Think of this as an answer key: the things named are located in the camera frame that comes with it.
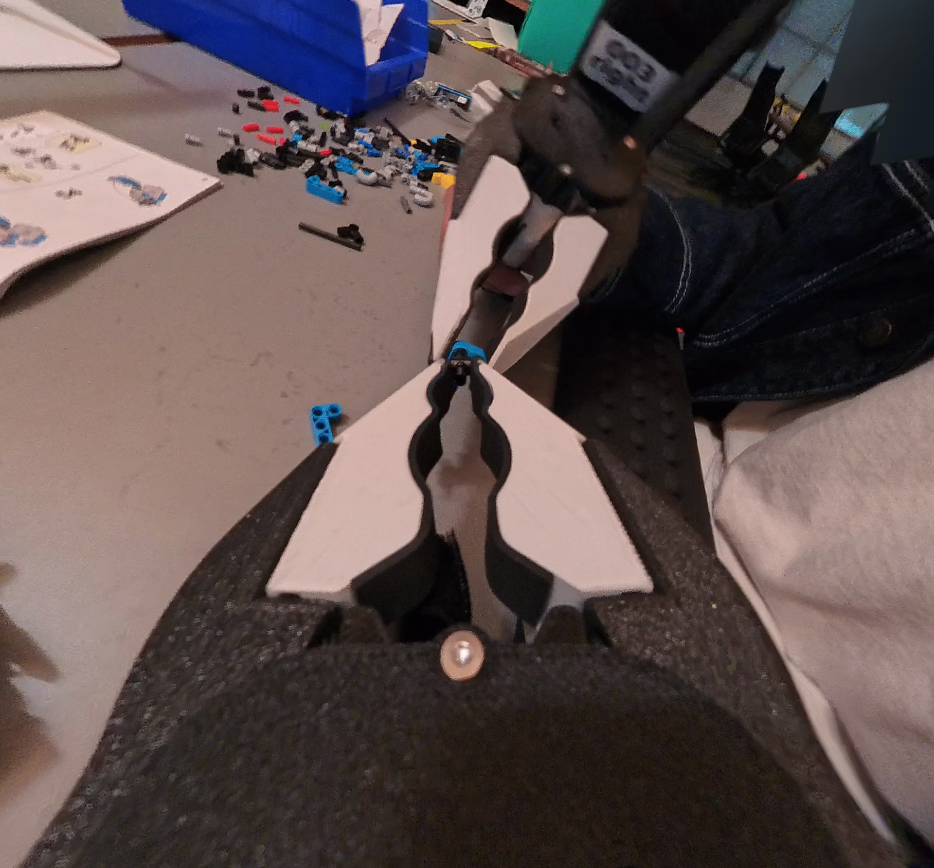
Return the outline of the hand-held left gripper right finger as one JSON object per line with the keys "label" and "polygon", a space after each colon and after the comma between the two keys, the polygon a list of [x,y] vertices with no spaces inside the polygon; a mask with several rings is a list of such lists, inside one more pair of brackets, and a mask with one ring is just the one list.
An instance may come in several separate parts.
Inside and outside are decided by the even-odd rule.
{"label": "hand-held left gripper right finger", "polygon": [[488,363],[473,360],[487,498],[485,578],[517,620],[650,594],[653,580],[586,450],[585,437]]}

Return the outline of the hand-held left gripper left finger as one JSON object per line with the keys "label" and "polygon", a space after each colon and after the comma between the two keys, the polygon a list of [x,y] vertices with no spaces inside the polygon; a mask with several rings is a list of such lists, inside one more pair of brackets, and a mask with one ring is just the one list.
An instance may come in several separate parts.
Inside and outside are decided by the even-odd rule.
{"label": "hand-held left gripper left finger", "polygon": [[267,596],[366,605],[387,622],[427,597],[439,564],[427,479],[447,411],[448,374],[438,361],[313,455],[321,476]]}

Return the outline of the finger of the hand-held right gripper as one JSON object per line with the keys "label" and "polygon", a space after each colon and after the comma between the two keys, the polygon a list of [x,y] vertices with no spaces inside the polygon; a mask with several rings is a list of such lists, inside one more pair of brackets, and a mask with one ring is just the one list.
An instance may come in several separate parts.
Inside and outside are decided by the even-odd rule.
{"label": "finger of the hand-held right gripper", "polygon": [[430,362],[445,357],[471,314],[474,291],[492,268],[503,230],[528,208],[520,169],[494,156],[484,164],[461,213],[451,217],[442,242],[431,317]]}
{"label": "finger of the hand-held right gripper", "polygon": [[493,369],[507,372],[578,306],[583,284],[607,235],[590,216],[566,216],[557,223],[551,262],[527,288],[520,314],[489,360]]}

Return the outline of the person's right forearm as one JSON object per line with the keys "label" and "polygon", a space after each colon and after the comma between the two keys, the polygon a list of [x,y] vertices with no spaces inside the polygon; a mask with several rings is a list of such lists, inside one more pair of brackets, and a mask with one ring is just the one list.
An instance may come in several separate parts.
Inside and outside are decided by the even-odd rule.
{"label": "person's right forearm", "polygon": [[770,202],[650,188],[628,266],[590,302],[683,330],[695,413],[853,395],[933,355],[933,159],[871,139]]}

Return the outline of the grey desk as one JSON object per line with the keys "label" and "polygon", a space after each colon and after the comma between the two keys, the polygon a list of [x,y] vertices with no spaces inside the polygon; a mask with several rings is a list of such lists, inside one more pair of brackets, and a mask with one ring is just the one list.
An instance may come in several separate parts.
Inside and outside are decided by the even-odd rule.
{"label": "grey desk", "polygon": [[[221,187],[2,300],[2,866],[92,755],[146,637],[209,549],[426,361],[443,207],[297,171]],[[351,224],[361,252],[298,230]]]}

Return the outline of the teal board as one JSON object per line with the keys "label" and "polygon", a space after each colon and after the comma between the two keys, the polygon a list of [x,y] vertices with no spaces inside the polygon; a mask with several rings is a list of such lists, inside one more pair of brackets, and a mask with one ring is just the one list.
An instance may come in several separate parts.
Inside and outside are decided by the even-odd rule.
{"label": "teal board", "polygon": [[520,56],[566,73],[605,0],[531,0],[518,41]]}

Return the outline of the black perforated panel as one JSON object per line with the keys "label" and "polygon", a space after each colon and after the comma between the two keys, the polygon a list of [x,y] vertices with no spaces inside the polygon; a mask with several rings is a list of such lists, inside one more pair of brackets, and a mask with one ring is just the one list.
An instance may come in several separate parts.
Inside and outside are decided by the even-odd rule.
{"label": "black perforated panel", "polygon": [[562,328],[554,410],[714,543],[674,325],[596,306],[575,310]]}

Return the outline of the black brick axle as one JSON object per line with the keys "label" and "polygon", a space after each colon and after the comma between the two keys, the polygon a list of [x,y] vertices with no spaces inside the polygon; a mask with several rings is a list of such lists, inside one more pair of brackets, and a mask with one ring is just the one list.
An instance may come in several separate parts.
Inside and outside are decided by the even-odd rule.
{"label": "black brick axle", "polygon": [[301,232],[305,232],[323,241],[341,245],[356,252],[361,252],[364,248],[364,238],[360,234],[359,228],[354,224],[339,228],[337,232],[322,230],[321,228],[305,222],[299,222],[297,227]]}

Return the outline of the pile of small brick pieces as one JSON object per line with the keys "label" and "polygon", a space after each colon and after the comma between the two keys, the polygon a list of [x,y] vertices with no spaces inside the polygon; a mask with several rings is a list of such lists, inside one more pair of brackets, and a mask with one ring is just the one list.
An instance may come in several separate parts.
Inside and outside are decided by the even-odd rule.
{"label": "pile of small brick pieces", "polygon": [[239,89],[233,115],[249,112],[274,123],[244,123],[239,130],[220,127],[225,147],[216,159],[221,176],[256,177],[261,170],[317,174],[349,183],[394,191],[405,214],[434,207],[436,193],[456,182],[464,142],[452,133],[426,138],[407,134],[384,116],[371,125],[291,94],[275,97],[268,86]]}

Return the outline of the white shirt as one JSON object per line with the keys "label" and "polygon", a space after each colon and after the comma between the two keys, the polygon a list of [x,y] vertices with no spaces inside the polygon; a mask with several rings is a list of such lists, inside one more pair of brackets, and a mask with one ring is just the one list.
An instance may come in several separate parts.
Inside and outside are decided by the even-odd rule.
{"label": "white shirt", "polygon": [[870,824],[933,842],[933,363],[695,419],[718,558]]}

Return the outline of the blue storage bin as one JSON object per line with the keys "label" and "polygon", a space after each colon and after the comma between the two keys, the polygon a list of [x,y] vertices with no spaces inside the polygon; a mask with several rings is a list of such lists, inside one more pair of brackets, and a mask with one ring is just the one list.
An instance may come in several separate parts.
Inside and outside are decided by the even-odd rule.
{"label": "blue storage bin", "polygon": [[361,115],[424,76],[428,1],[401,4],[379,60],[365,62],[352,0],[122,0],[128,15],[344,115]]}

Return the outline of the open instruction booklet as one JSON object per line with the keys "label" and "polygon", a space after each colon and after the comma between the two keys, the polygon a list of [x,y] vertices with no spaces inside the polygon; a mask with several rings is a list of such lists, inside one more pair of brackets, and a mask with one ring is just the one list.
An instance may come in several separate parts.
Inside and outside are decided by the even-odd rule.
{"label": "open instruction booklet", "polygon": [[64,255],[146,230],[220,180],[47,111],[1,122],[1,296]]}

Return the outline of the white stand base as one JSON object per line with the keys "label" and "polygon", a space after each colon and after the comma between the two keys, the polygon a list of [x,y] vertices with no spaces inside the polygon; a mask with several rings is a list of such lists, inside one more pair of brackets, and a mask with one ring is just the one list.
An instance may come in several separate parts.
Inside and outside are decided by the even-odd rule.
{"label": "white stand base", "polygon": [[35,0],[1,0],[1,72],[106,70],[122,62],[116,48]]}

